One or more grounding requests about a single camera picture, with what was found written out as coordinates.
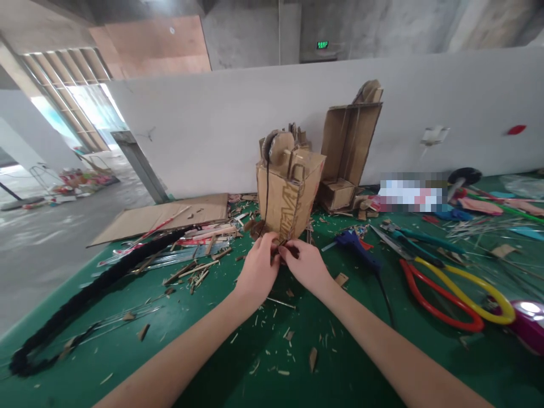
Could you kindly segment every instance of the green table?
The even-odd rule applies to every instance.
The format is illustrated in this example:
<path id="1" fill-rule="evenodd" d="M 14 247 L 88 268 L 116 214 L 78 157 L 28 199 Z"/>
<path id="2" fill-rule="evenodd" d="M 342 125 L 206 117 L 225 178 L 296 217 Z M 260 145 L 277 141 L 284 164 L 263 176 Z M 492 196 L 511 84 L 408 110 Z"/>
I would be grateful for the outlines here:
<path id="1" fill-rule="evenodd" d="M 503 190 L 496 178 L 489 178 L 479 186 L 488 191 Z M 320 217 L 329 224 L 320 222 Z M 322 212 L 315 213 L 313 218 L 316 220 L 313 236 L 319 248 L 331 243 L 340 229 L 359 223 L 353 218 L 328 217 Z M 386 214 L 371 222 L 378 225 L 383 218 L 391 218 L 399 226 L 417 228 L 418 231 L 436 236 L 445 235 L 437 226 L 423 222 L 420 215 Z M 234 280 L 243 265 L 242 261 L 236 262 L 235 258 L 247 253 L 251 246 L 248 234 L 245 235 L 233 243 L 232 253 L 223 257 L 220 265 L 212 267 L 208 277 L 193 295 L 183 285 L 174 286 L 177 290 L 170 299 L 164 297 L 154 303 L 164 306 L 157 312 L 79 346 L 66 359 L 38 375 L 26 379 L 8 377 L 1 380 L 2 406 L 92 406 L 225 298 L 233 289 Z M 463 338 L 466 343 L 464 346 L 460 338 L 466 333 L 433 318 L 415 301 L 398 263 L 398 256 L 379 244 L 372 231 L 365 241 L 375 246 L 372 252 L 384 264 L 382 278 L 391 298 L 399 333 L 492 404 L 524 408 L 544 406 L 540 358 L 531 355 L 514 336 L 505 334 L 501 327 L 488 323 L 483 333 Z M 541 263 L 544 256 L 542 243 L 485 236 L 480 244 L 493 247 L 504 242 L 515 242 L 522 246 L 523 254 L 515 254 L 513 260 Z M 481 249 L 472 249 L 473 241 L 464 244 L 467 245 L 466 249 L 483 254 Z M 100 270 L 96 267 L 97 262 L 111 256 L 112 249 L 118 247 L 117 243 L 109 245 L 13 328 L 0 341 L 0 365 L 9 362 L 10 354 L 73 296 L 80 284 L 90 281 L 91 274 Z M 323 258 L 331 274 L 336 276 L 343 272 L 349 276 L 346 287 L 350 295 L 384 321 L 389 321 L 375 278 L 352 253 L 335 246 L 323 253 Z M 472 258 L 497 271 L 501 270 L 496 261 L 477 256 Z M 179 268 L 180 265 L 173 265 L 149 271 L 136 279 L 125 278 L 115 290 L 65 329 L 55 340 L 57 345 L 43 351 L 41 356 L 53 355 L 62 348 L 62 344 L 58 343 L 60 340 L 83 332 L 93 322 L 159 296 L 164 292 L 162 280 Z M 467 270 L 485 276 L 480 269 L 469 267 Z M 472 284 L 455 276 L 452 279 L 474 300 L 483 299 L 483 292 Z M 498 288 L 511 299 L 523 296 L 515 287 L 507 285 L 507 280 L 503 283 L 497 282 Z M 538 279 L 534 281 L 540 288 L 541 283 Z M 432 299 L 429 291 L 420 287 L 422 294 Z M 294 297 L 288 297 L 288 289 L 291 289 Z M 262 309 L 235 332 L 237 337 L 234 342 L 231 343 L 235 334 L 220 347 L 176 406 L 253 408 L 258 403 L 270 407 L 328 407 L 332 404 L 402 406 L 402 401 L 347 330 L 294 280 L 285 267 L 280 269 L 271 296 L 296 305 L 297 310 L 267 301 Z M 137 333 L 145 323 L 151 324 L 151 327 L 145 340 L 140 342 Z M 295 331 L 292 347 L 283 339 L 288 328 Z M 318 349 L 314 374 L 310 374 L 308 365 L 312 347 Z M 257 362 L 257 370 L 250 375 Z M 290 375 L 282 376 L 277 373 L 278 369 L 289 371 Z M 111 373 L 113 376 L 100 385 Z M 3 366 L 0 377 L 7 374 L 7 366 Z"/>

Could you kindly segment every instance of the blue tool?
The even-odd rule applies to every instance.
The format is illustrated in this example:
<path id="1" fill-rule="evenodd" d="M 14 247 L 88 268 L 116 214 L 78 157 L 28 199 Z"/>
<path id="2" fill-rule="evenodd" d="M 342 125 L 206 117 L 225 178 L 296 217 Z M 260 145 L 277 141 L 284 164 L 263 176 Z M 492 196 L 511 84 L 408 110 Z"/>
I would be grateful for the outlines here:
<path id="1" fill-rule="evenodd" d="M 389 313 L 389 321 L 391 322 L 391 327 L 395 329 L 395 320 L 393 317 L 391 302 L 389 301 L 389 297 L 385 292 L 385 287 L 380 277 L 381 262 L 374 258 L 374 256 L 370 254 L 370 252 L 363 248 L 361 241 L 359 240 L 359 236 L 355 233 L 355 231 L 344 231 L 340 235 L 337 235 L 334 240 L 343 247 L 350 248 L 351 250 L 355 251 L 355 253 L 363 260 L 363 263 L 368 266 L 368 268 L 372 270 L 372 272 L 374 272 L 374 276 L 376 277 L 376 280 L 380 285 L 381 293 L 384 295 L 385 305 L 387 306 L 387 311 Z"/>
<path id="2" fill-rule="evenodd" d="M 378 273 L 381 270 L 381 263 L 374 256 L 367 252 L 359 241 L 359 236 L 355 231 L 344 231 L 340 235 L 337 235 L 334 240 L 343 247 L 351 248 L 357 255 L 361 257 L 364 264 L 372 269 L 373 272 Z"/>

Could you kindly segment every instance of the scissors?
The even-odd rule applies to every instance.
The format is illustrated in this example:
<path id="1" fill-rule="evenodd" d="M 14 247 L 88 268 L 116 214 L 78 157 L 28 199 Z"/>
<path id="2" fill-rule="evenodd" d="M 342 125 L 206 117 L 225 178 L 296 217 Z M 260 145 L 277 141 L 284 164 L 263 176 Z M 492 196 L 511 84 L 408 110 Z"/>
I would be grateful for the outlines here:
<path id="1" fill-rule="evenodd" d="M 406 250 L 404 250 L 403 247 L 396 244 L 387 234 L 379 231 L 377 228 L 373 226 L 371 226 L 371 228 L 374 230 L 375 233 L 379 235 L 379 237 L 385 243 L 387 243 L 397 254 L 401 256 L 402 259 L 400 263 L 406 274 L 406 278 L 408 279 L 410 290 L 412 291 L 416 299 L 420 302 L 420 304 L 423 307 L 425 307 L 426 310 L 432 313 L 435 317 L 441 319 L 442 321 L 444 321 L 445 323 L 451 326 L 454 326 L 462 330 L 469 330 L 471 332 L 479 332 L 482 330 L 483 322 L 480 317 L 483 317 L 484 319 L 490 322 L 500 324 L 500 325 L 508 325 L 515 320 L 516 315 L 510 302 L 504 297 L 502 293 L 500 293 L 492 285 L 488 284 L 485 280 L 482 280 L 459 268 L 444 264 L 440 259 L 434 257 L 429 252 L 427 252 L 426 250 L 422 249 L 421 247 L 419 247 L 418 245 L 414 243 L 412 243 L 413 245 L 410 245 L 410 249 L 414 249 L 414 247 L 417 247 L 419 249 L 414 250 L 415 252 L 418 252 L 418 256 L 413 256 L 410 253 L 408 253 Z M 442 240 L 440 239 L 437 239 L 428 235 L 424 235 L 424 234 L 418 234 L 418 235 L 420 236 L 419 240 L 422 242 L 427 242 L 433 245 L 442 245 Z M 447 244 L 448 244 L 448 249 L 451 250 L 453 245 L 450 243 L 447 243 Z M 427 260 L 423 259 L 419 255 L 420 253 L 423 254 Z M 446 290 L 444 290 L 443 288 L 441 288 L 440 286 L 438 286 L 436 283 L 434 283 L 432 280 L 427 278 L 421 272 L 419 272 L 416 269 L 416 267 L 413 265 L 413 261 L 419 262 L 420 264 L 429 268 L 436 276 L 440 278 L 442 282 L 444 282 L 444 284 L 456 295 L 456 297 L 450 294 L 449 292 L 447 292 Z M 465 293 L 461 289 L 459 289 L 459 287 L 455 283 L 453 283 L 453 281 L 449 279 L 444 274 L 444 272 L 442 272 L 442 269 L 445 269 L 448 272 L 454 273 L 465 279 L 468 279 L 471 282 L 474 282 L 475 284 L 477 284 L 482 289 L 484 289 L 491 296 L 493 296 L 493 298 L 495 298 L 496 302 L 501 307 L 502 314 L 497 316 L 495 314 L 492 314 L 482 309 L 474 301 L 472 301 L 471 298 L 465 295 Z M 449 316 L 446 316 L 445 314 L 441 313 L 439 310 L 435 309 L 433 306 L 431 306 L 423 298 L 421 293 L 419 293 L 419 290 L 417 289 L 417 286 L 415 285 L 414 275 L 418 277 L 419 279 L 421 279 L 424 283 L 431 286 L 439 294 L 443 295 L 445 298 L 453 302 L 456 306 L 464 310 L 469 316 L 473 318 L 473 322 L 469 324 L 469 326 L 465 326 L 466 325 L 465 323 L 454 320 L 450 318 Z"/>

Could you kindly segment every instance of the blurred object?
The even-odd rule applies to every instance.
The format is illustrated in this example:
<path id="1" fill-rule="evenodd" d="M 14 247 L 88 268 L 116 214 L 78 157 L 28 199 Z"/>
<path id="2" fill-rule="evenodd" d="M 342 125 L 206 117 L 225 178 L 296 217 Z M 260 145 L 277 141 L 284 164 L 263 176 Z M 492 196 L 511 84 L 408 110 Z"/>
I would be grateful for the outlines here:
<path id="1" fill-rule="evenodd" d="M 544 180 L 517 175 L 500 176 L 499 180 L 509 192 L 533 199 L 544 198 Z"/>
<path id="2" fill-rule="evenodd" d="M 29 198 L 22 199 L 17 194 L 15 194 L 13 191 L 11 191 L 8 187 L 4 186 L 1 182 L 0 182 L 0 187 L 2 189 L 4 189 L 6 191 L 6 193 L 8 193 L 10 196 L 15 198 L 15 200 L 16 200 L 16 201 L 4 204 L 2 207 L 0 207 L 0 211 L 16 210 L 16 209 L 21 208 L 21 207 L 23 207 L 25 205 L 35 204 L 35 203 L 38 203 L 38 202 L 44 200 L 43 197 L 29 197 Z"/>

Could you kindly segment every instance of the gray floor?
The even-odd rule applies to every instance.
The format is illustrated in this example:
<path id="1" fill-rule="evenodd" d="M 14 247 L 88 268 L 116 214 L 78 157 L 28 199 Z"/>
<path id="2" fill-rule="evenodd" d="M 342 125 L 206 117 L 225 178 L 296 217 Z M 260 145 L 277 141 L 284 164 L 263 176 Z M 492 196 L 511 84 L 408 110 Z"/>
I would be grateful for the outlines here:
<path id="1" fill-rule="evenodd" d="M 153 204 L 119 151 L 101 156 L 120 183 L 58 207 L 0 212 L 0 337 L 103 249 L 85 246 L 120 211 Z M 43 195 L 33 178 L 20 178 L 27 176 L 17 169 L 0 181 L 23 198 Z M 12 199 L 1 190 L 0 203 L 6 201 Z"/>

